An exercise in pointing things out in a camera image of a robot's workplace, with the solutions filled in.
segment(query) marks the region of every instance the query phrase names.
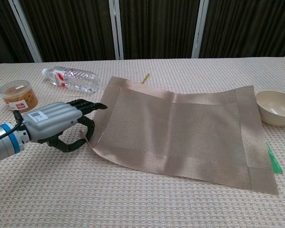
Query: robotic arm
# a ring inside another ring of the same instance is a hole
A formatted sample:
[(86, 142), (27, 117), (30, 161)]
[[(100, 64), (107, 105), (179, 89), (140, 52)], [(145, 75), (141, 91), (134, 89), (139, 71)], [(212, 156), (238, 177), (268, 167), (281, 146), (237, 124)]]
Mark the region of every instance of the robotic arm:
[(55, 102), (23, 116), (19, 111), (14, 111), (16, 126), (13, 127), (11, 123), (0, 125), (0, 160), (24, 150), (24, 144), (28, 142), (47, 143), (62, 152), (77, 150), (86, 142), (85, 139), (65, 144), (59, 136), (67, 128), (80, 123), (87, 126), (86, 138), (90, 140), (95, 123), (85, 115), (106, 108), (104, 104), (80, 99), (69, 103)]

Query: beige textured tablecloth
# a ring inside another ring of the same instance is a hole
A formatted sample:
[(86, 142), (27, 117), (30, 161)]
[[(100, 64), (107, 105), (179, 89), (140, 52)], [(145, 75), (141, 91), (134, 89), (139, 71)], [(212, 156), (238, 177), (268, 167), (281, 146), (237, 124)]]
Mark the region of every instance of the beige textured tablecloth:
[[(44, 81), (45, 67), (91, 70), (101, 88), (84, 94)], [(100, 101), (111, 76), (177, 93), (206, 93), (254, 85), (285, 92), (285, 58), (157, 59), (0, 64), (0, 86), (28, 80), (38, 107), (78, 98)], [(0, 123), (13, 115), (0, 98)], [(77, 124), (62, 139), (76, 140)], [(87, 145), (65, 154), (29, 143), (0, 161), (0, 227), (285, 227), (285, 127), (264, 124), (266, 140), (284, 174), (279, 196), (185, 178), (130, 170), (97, 156)]]

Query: jar label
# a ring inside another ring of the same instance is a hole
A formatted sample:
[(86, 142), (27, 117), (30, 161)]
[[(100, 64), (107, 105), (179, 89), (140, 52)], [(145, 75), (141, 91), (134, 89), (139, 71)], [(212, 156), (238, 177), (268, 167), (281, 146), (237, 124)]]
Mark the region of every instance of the jar label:
[(19, 85), (18, 87), (16, 87), (15, 89), (21, 89), (21, 88), (23, 88), (24, 87), (24, 85)]
[(12, 109), (12, 110), (22, 110), (28, 108), (28, 104), (25, 102), (25, 100), (16, 101), (16, 102), (6, 102), (6, 104)]

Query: beige bowl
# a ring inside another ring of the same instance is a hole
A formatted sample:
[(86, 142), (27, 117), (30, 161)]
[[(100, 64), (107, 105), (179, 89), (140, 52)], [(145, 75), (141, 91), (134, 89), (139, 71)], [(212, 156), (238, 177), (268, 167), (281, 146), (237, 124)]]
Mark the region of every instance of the beige bowl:
[(265, 90), (257, 93), (256, 98), (263, 122), (285, 126), (285, 93)]

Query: green object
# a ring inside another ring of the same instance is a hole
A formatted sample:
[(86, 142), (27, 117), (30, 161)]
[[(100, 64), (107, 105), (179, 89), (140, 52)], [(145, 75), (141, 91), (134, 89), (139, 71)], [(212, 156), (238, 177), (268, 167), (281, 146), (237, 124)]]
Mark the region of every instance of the green object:
[(270, 161), (271, 161), (271, 165), (272, 165), (272, 169), (274, 170), (274, 173), (283, 173), (281, 166), (279, 165), (276, 158), (274, 157), (274, 154), (272, 153), (268, 144), (267, 144), (267, 149), (268, 149), (268, 153), (269, 153), (269, 157), (270, 157)]

